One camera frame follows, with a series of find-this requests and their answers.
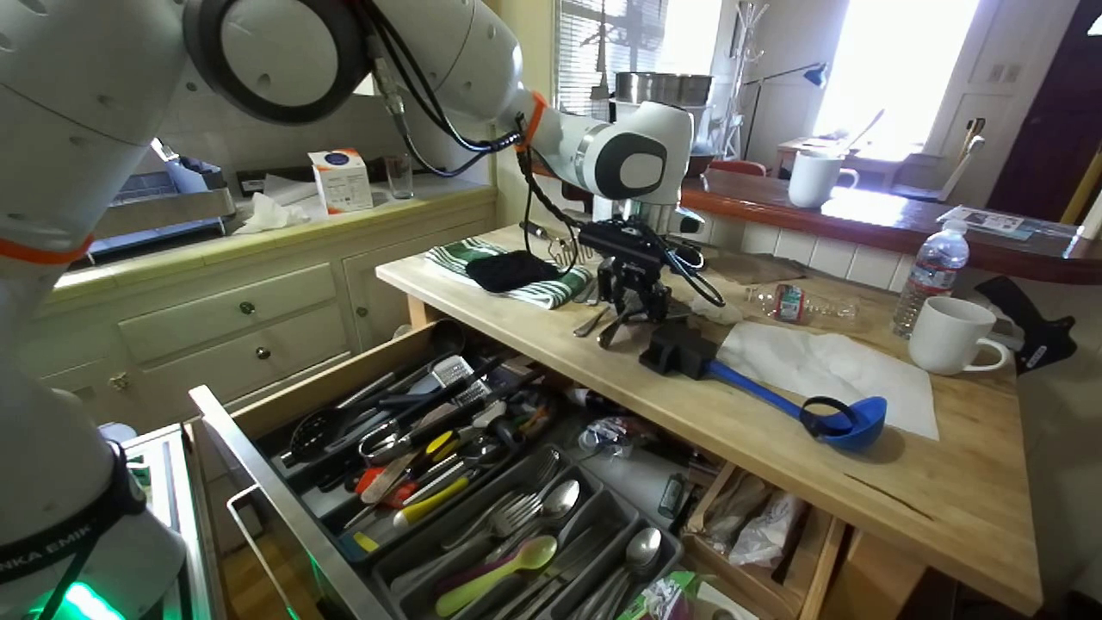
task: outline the cup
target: cup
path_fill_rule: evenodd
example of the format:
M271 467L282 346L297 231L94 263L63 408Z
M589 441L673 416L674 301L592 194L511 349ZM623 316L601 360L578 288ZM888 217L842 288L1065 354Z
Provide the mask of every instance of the cup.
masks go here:
M855 189L862 182L856 170L842 170L842 158L825 151L797 151L788 203L797 207L823 207L840 174Z
M386 170L388 199L410 199L414 197L414 154L410 151L386 151L383 170Z
M917 328L909 329L909 357L934 377L994 373L1008 360L1008 349L993 340L994 313L958 295L925 295Z

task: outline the white cabinet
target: white cabinet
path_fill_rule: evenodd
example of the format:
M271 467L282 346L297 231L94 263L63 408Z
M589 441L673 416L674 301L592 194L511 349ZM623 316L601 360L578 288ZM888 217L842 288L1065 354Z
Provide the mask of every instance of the white cabinet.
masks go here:
M491 194L469 189L77 272L18 357L139 430L196 416L192 387L240 408L395 329L405 306L376 263L489 228Z

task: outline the wooden countertop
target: wooden countertop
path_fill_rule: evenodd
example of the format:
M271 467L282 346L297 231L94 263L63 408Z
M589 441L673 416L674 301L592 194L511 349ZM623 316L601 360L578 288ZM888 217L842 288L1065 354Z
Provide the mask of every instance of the wooden countertop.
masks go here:
M487 233L497 247L516 247L519 233ZM712 265L709 278L748 310L748 286L784 278L774 263L736 257ZM1001 598L1013 611L1039 605L1030 478L1024 419L1013 373L934 378L939 441L884 430L865 453L815 443L798 422L766 404L691 378L656 378L638 354L643 328L608 350L573 329L592 306L567 304L537 310L511 295L489 295L471 284L429 265L423 256L379 265L376 277L532 360L600 389L673 435L815 503L900 550ZM810 301L855 304L849 319L815 319L888 354L904 340L888 329L893 295L838 278L803 278Z
M823 211L798 211L788 203L783 178L716 172L709 172L709 189L704 182L690 182L683 194L683 207L709 217L807 231L901 256L917 250L922 236L939 228L938 217L949 211L939 203L920 203L867 189L834 189L834 199L823 203ZM1039 233L1030 240L1008 240L973 231L968 233L968 243L970 269L1039 284L1102 284L1102 240L1085 243L1073 240L1073 233Z

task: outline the white mug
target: white mug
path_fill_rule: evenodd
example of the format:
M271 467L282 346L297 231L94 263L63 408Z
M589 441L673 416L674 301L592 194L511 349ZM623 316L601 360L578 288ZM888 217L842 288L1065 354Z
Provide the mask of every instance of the white mug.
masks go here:
M797 151L788 203L797 207L823 207L840 174L849 174L847 186L856 186L856 170L842 170L842 158L825 151Z
M1008 349L993 340L994 313L981 304L958 295L922 301L920 319L909 329L909 357L938 377L994 373L1008 360ZM978 349L993 349L1000 357L973 365Z

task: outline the plastic bottle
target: plastic bottle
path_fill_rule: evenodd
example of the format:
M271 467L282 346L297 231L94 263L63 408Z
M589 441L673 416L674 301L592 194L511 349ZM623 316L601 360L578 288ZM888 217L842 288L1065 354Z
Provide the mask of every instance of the plastic bottle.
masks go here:
M953 220L942 220L939 231L922 240L893 316L894 334L909 334L917 328L917 316L925 295L939 295L953 288L958 277L968 265L964 233L968 233L968 220L953 217Z

